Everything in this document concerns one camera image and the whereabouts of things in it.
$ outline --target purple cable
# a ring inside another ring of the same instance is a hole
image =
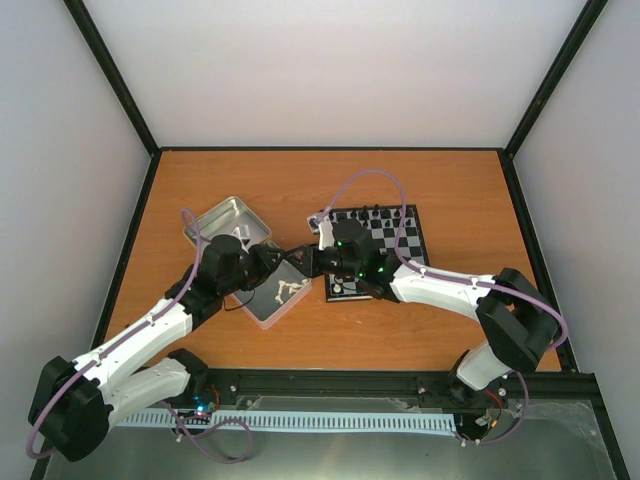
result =
[[[520,380],[520,384],[522,385],[522,391],[524,392],[524,404],[522,405],[522,414],[520,415],[520,418],[518,419],[516,424],[513,427],[511,427],[507,432],[505,432],[498,438],[492,438],[491,440],[480,440],[480,443],[478,443],[478,445],[495,445],[496,443],[500,443],[503,440],[506,440],[507,438],[509,438],[511,435],[513,435],[516,432],[516,430],[518,430],[522,425],[522,423],[524,422],[524,417],[527,414],[527,409],[529,408],[529,389],[527,388],[527,384],[525,383],[524,377],[522,376],[522,374],[516,371],[514,371],[513,373],[515,373],[518,376],[518,379]],[[471,440],[466,440],[462,438],[458,432],[453,432],[453,434],[462,443],[466,443],[467,441],[470,441],[471,443],[475,443]]]
[[[178,294],[171,300],[171,302],[167,304],[166,307],[164,307],[162,310],[152,315],[151,317],[152,322],[161,318],[165,313],[171,310],[176,305],[176,303],[178,303],[182,299],[184,294],[187,292],[187,290],[191,286],[191,283],[193,282],[193,279],[196,277],[196,274],[198,273],[198,265],[200,265],[200,247],[202,246],[202,237],[200,236],[200,226],[198,225],[195,214],[191,211],[191,209],[187,207],[183,208],[180,211],[180,217],[182,218],[182,221],[185,224],[185,226],[186,227],[191,226],[191,228],[193,228],[197,234],[196,235],[196,256],[193,262],[193,268],[191,269],[191,273],[189,274],[187,281],[184,283],[184,286],[178,292]],[[132,330],[128,331],[125,335],[123,335],[121,338],[113,342],[111,345],[109,345],[109,347],[105,348],[100,353],[99,355],[100,360],[104,360],[107,357],[107,355],[109,355],[116,348],[118,348],[120,345],[122,345],[124,342],[129,340],[138,332],[144,330],[149,325],[151,325],[151,322],[144,322],[139,324],[137,327],[133,328]],[[42,427],[44,420],[47,418],[47,415],[49,415],[49,413],[51,412],[55,404],[58,402],[58,400],[62,398],[62,396],[67,392],[67,390],[69,390],[69,388],[71,388],[71,386],[75,382],[77,382],[80,377],[82,377],[85,373],[91,370],[91,368],[93,368],[95,365],[97,365],[97,362],[95,360],[91,360],[84,367],[82,367],[75,374],[73,374],[71,378],[69,378],[69,380],[67,380],[64,383],[64,385],[60,387],[60,389],[55,393],[55,395],[51,397],[51,400],[49,400],[47,405],[42,409],[42,412],[40,412],[40,415],[38,415],[38,418],[33,423],[33,427],[31,427],[31,430],[29,430],[29,435],[27,436],[26,452],[29,458],[33,458],[34,460],[40,460],[43,458],[47,458],[56,452],[55,448],[51,448],[46,452],[36,453],[33,450],[33,443],[35,442],[36,435],[40,430],[40,427]]]
[[[425,277],[434,278],[436,280],[444,280],[446,282],[458,283],[460,285],[466,285],[466,286],[473,285],[473,282],[468,278],[454,277],[454,276],[446,275],[443,273],[432,272],[426,268],[424,270],[421,270],[419,267],[416,267],[415,265],[412,265],[411,263],[409,263],[409,261],[407,261],[402,256],[402,253],[400,252],[399,243],[400,243],[400,237],[402,236],[402,233],[404,232],[404,229],[405,229],[404,221],[407,213],[407,196],[404,192],[404,189],[400,185],[400,182],[398,182],[398,180],[393,175],[391,175],[388,172],[385,172],[384,170],[378,170],[378,169],[363,170],[361,172],[356,173],[352,177],[350,177],[346,182],[342,184],[342,186],[340,187],[338,192],[335,194],[335,196],[333,197],[333,199],[331,200],[327,208],[325,208],[322,214],[320,215],[320,218],[322,219],[327,215],[329,215],[329,211],[333,208],[333,205],[335,204],[335,202],[338,200],[338,198],[340,198],[340,195],[342,195],[342,192],[344,192],[344,190],[351,184],[351,182],[353,182],[358,177],[362,177],[363,175],[369,175],[372,173],[383,175],[387,177],[389,180],[391,180],[395,184],[396,188],[398,189],[398,192],[400,193],[400,198],[402,199],[402,208],[400,210],[400,225],[398,227],[398,233],[396,233],[395,244],[393,247],[398,259],[408,269],[416,273],[419,273],[420,275],[423,275]],[[512,295],[514,297],[520,298],[526,302],[529,302],[531,305],[545,311],[549,315],[551,315],[558,322],[558,325],[560,326],[560,336],[555,342],[551,343],[549,347],[547,347],[547,350],[552,350],[556,348],[558,345],[562,344],[567,339],[567,336],[569,334],[569,328],[567,326],[567,322],[562,317],[562,315],[560,315],[560,313],[556,312],[553,308],[551,308],[549,305],[545,304],[544,302],[541,302],[537,298],[521,293],[512,288],[503,287],[502,285],[496,285],[494,283],[478,281],[476,283],[476,286],[481,288],[489,288],[491,290],[496,290],[502,293],[506,293],[507,295]]]
[[[169,405],[165,401],[158,402],[158,405],[163,406],[169,411],[169,413],[176,421],[176,424],[178,425],[178,427],[180,428],[184,436],[189,439],[189,441],[193,444],[193,446],[196,447],[204,456],[210,458],[214,462],[225,463],[225,464],[240,463],[246,460],[247,458],[249,458],[249,456],[253,453],[253,432],[251,432],[249,425],[247,425],[245,422],[243,422],[239,418],[228,418],[226,420],[222,420],[221,422],[216,423],[214,426],[207,428],[204,432],[199,433],[197,435],[192,435],[191,432],[189,432],[189,428],[187,427],[187,425],[185,425],[184,420],[180,418],[180,415],[178,415],[178,412],[176,412],[173,408],[171,408],[171,405]],[[249,439],[249,446],[247,447],[247,450],[245,450],[245,452],[239,457],[235,457],[235,458],[218,457],[212,454],[211,452],[207,451],[202,445],[198,443],[197,441],[198,438],[203,438],[203,437],[206,437],[207,435],[211,435],[221,426],[227,425],[230,423],[238,424],[242,428],[244,428],[244,431],[247,432],[247,438]]]

